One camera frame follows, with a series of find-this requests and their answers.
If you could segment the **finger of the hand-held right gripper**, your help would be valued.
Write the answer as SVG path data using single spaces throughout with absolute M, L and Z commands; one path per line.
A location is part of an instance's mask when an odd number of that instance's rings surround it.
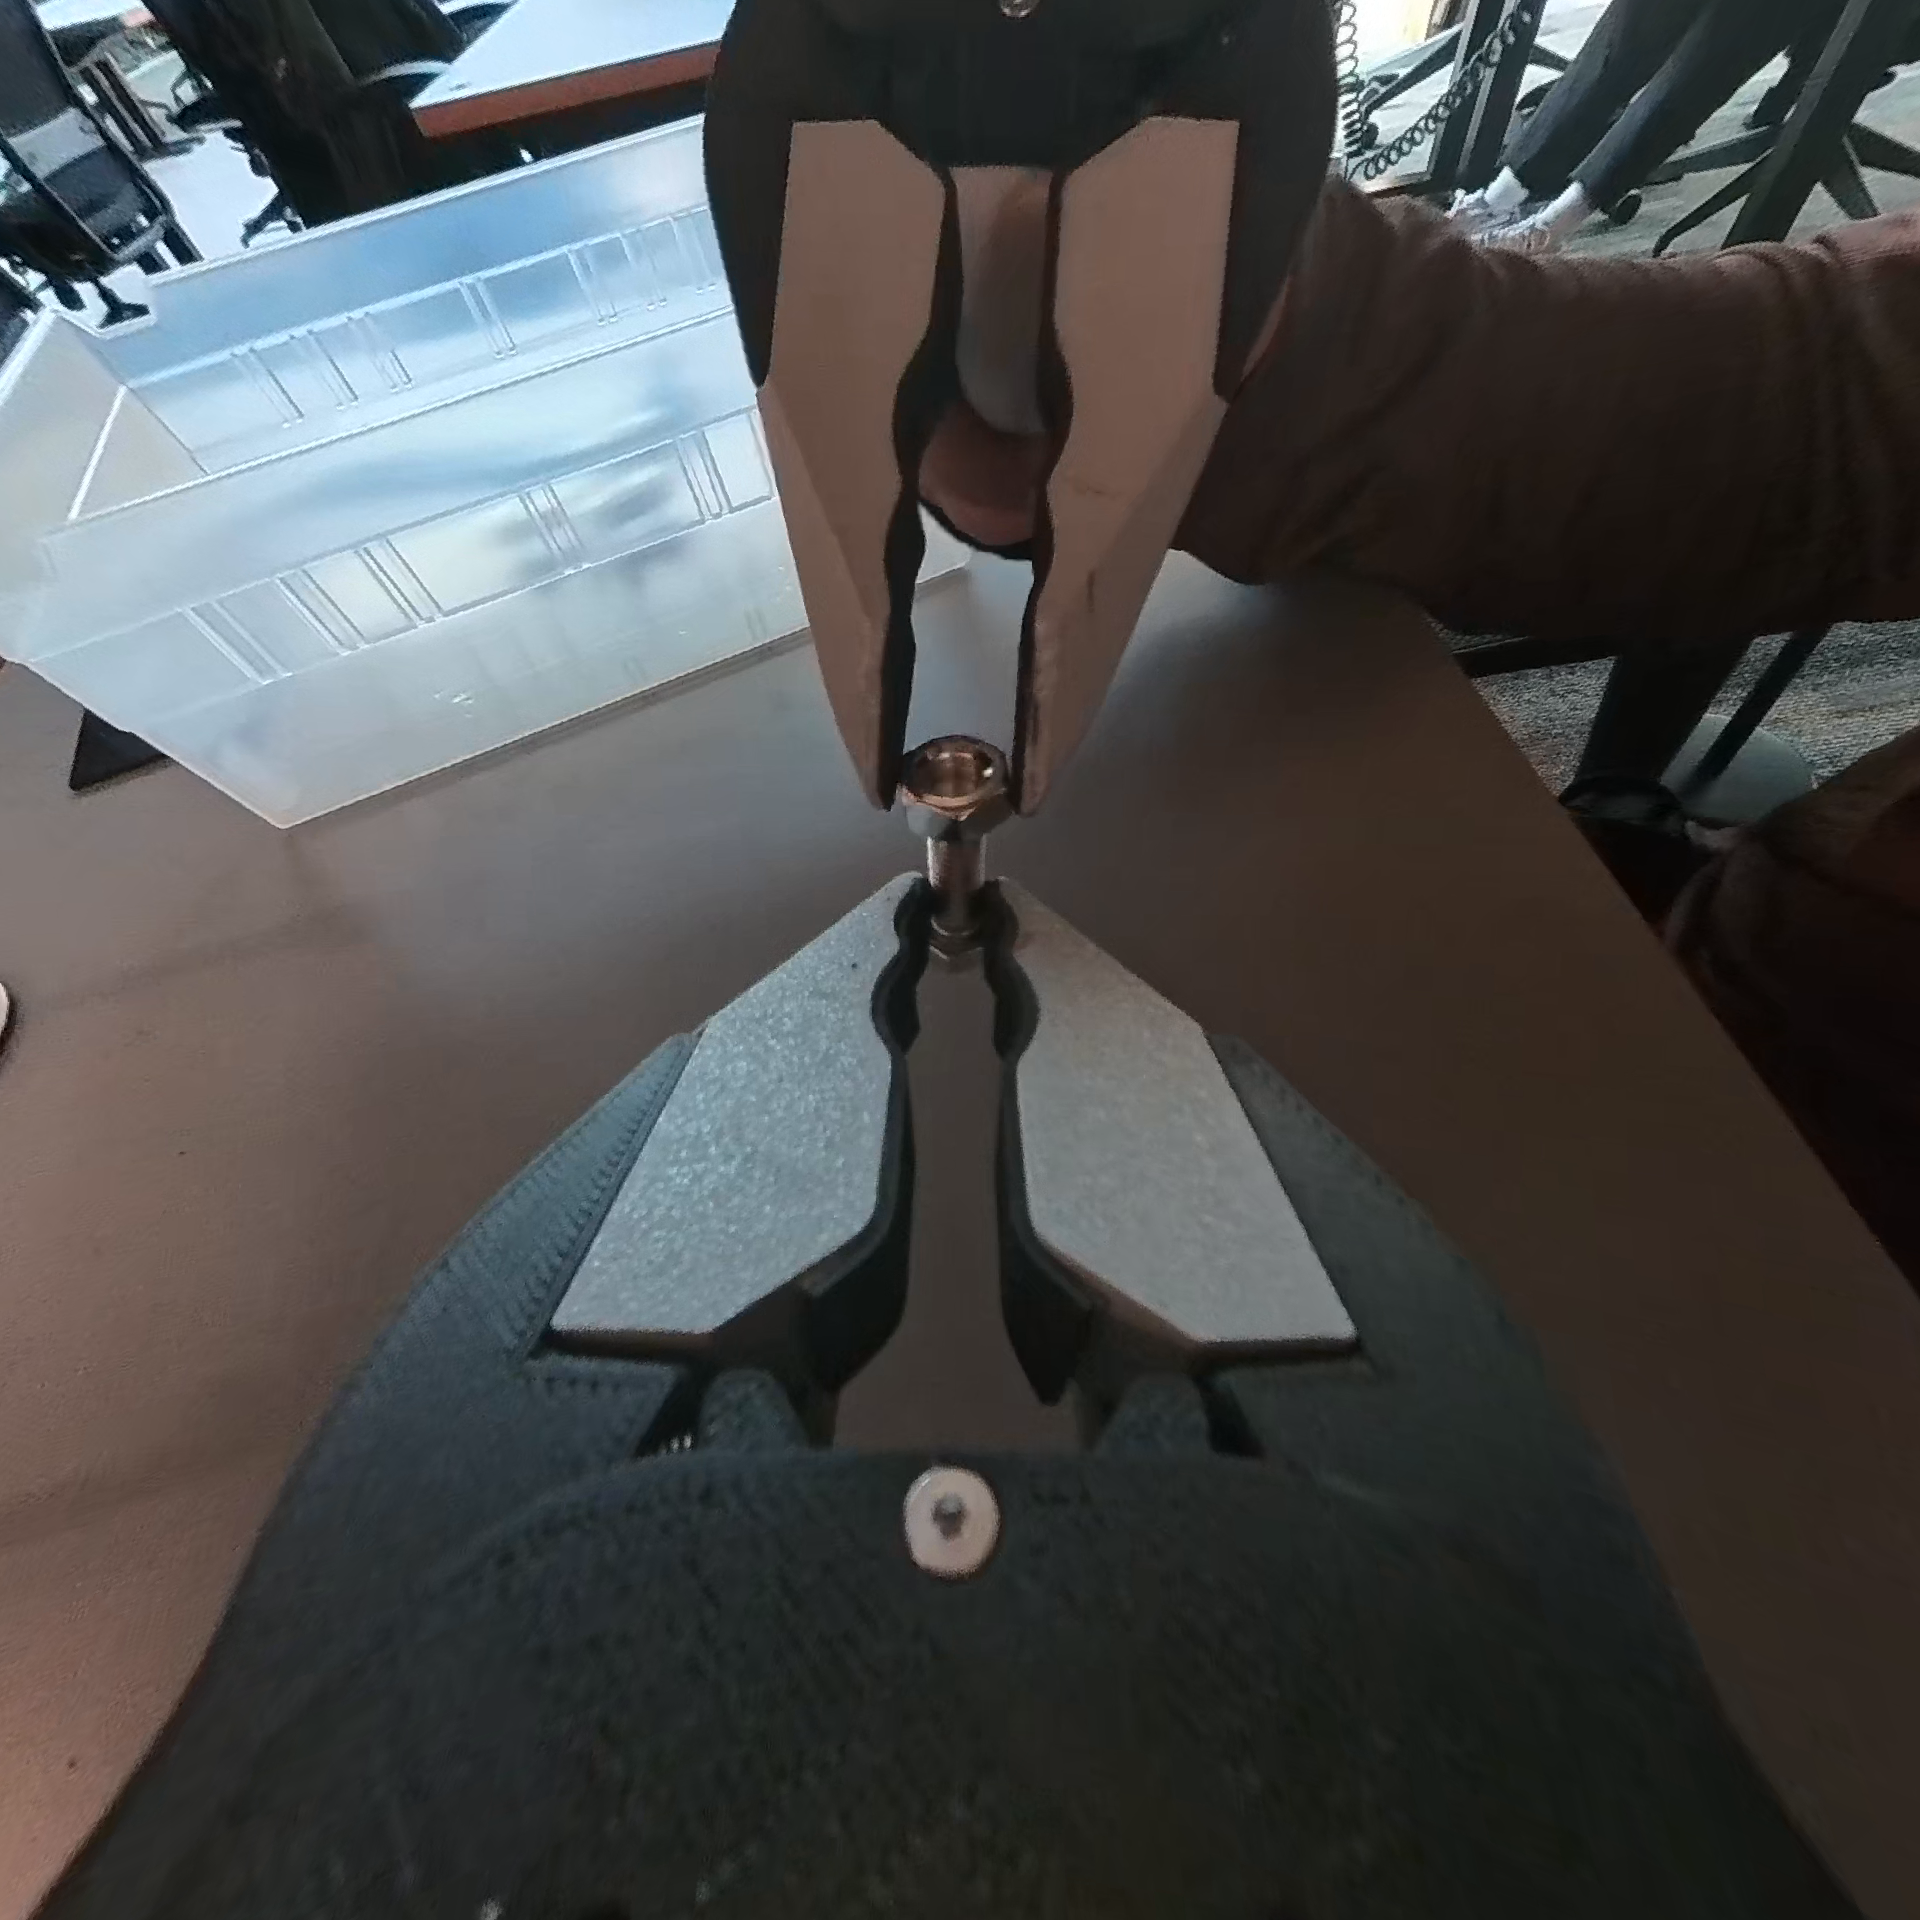
M 1151 117 L 1057 190 L 1050 345 L 1067 426 L 1021 630 L 1017 814 L 1087 739 L 1225 404 L 1213 391 L 1239 129 Z
M 953 195 L 876 125 L 795 125 L 763 434 L 859 790 L 897 796 L 925 565 L 917 465 L 953 372 Z

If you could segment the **black office chair grey band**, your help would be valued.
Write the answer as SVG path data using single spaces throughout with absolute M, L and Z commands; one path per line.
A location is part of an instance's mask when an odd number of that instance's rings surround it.
M 147 321 L 110 276 L 198 262 L 157 177 L 108 131 L 32 6 L 0 7 L 0 254 L 4 286 L 32 276 L 64 314 L 92 286 L 103 325 Z

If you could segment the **black chair base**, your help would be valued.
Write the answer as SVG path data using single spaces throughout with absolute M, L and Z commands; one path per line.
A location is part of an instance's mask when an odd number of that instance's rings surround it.
M 1723 246 L 1779 244 L 1821 190 L 1845 221 L 1877 217 L 1863 171 L 1920 177 L 1916 148 L 1857 119 L 1884 76 L 1916 62 L 1916 0 L 1851 0 L 1826 33 L 1816 59 L 1795 62 L 1799 78 L 1788 111 L 1771 129 L 1752 129 L 1714 143 L 1692 143 L 1665 161 L 1649 186 L 1699 171 L 1733 171 L 1709 197 L 1659 236 L 1661 260 L 1672 244 L 1733 209 Z

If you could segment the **black flat pad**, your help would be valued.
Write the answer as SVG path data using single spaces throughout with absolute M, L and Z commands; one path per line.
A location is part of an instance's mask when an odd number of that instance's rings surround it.
M 170 756 L 157 749 L 147 739 L 110 725 L 93 709 L 83 709 L 79 739 L 74 739 L 74 758 L 71 758 L 71 774 L 64 774 L 64 789 L 74 796 L 110 789 L 110 785 L 142 774 L 153 768 L 170 768 Z

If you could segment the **person's right forearm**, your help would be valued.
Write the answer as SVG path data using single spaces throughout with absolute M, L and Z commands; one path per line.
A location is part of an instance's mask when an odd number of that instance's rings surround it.
M 1334 179 L 1179 549 L 1464 637 L 1709 644 L 1920 607 L 1920 221 L 1586 260 Z

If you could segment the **person's right leg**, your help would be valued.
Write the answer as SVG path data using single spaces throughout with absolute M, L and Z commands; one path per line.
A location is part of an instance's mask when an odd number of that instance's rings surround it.
M 1920 734 L 1729 835 L 1665 949 L 1920 1286 Z

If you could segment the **black desk leg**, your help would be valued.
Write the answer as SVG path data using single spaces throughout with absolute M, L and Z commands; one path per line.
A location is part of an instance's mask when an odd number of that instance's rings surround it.
M 1458 190 L 1481 190 L 1502 168 L 1542 13 L 1542 0 L 1464 6 L 1450 88 L 1453 108 L 1426 150 L 1426 197 L 1450 200 Z

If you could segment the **dark office chair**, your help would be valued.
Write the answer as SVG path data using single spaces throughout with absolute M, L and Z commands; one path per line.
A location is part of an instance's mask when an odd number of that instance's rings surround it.
M 504 6 L 153 0 L 147 13 L 250 135 L 298 224 L 531 164 L 507 131 L 434 139 L 413 119 L 413 100 Z

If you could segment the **silver bolt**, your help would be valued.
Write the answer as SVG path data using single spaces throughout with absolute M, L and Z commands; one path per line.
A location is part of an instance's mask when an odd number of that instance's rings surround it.
M 932 835 L 925 843 L 925 883 L 932 961 L 945 969 L 974 963 L 991 932 L 984 843 L 954 828 Z

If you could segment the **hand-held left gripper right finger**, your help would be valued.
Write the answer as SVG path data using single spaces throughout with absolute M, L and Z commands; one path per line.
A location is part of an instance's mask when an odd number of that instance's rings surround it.
M 1357 1353 L 1353 1314 L 1209 1035 L 996 883 L 1002 1320 L 1043 1405 Z

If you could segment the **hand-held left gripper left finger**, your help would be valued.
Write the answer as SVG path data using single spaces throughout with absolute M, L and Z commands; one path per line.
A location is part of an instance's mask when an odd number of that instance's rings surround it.
M 908 1304 L 917 880 L 897 873 L 686 1046 L 549 1320 L 571 1357 L 763 1372 L 833 1410 Z

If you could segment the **silver hex nut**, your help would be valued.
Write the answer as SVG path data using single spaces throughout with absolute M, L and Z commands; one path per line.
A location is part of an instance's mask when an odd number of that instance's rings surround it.
M 917 843 L 984 843 L 1017 816 L 1002 745 L 975 734 L 941 734 L 897 763 L 897 814 Z

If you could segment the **desk with reddish edge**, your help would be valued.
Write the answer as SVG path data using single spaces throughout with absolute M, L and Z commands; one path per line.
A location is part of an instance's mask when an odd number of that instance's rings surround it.
M 706 88 L 732 0 L 517 0 L 413 100 L 421 135 L 654 108 Z

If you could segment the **clear plastic bin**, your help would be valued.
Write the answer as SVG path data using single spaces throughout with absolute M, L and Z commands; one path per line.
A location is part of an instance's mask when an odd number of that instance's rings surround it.
M 43 314 L 4 662 L 276 828 L 809 644 L 700 119 Z

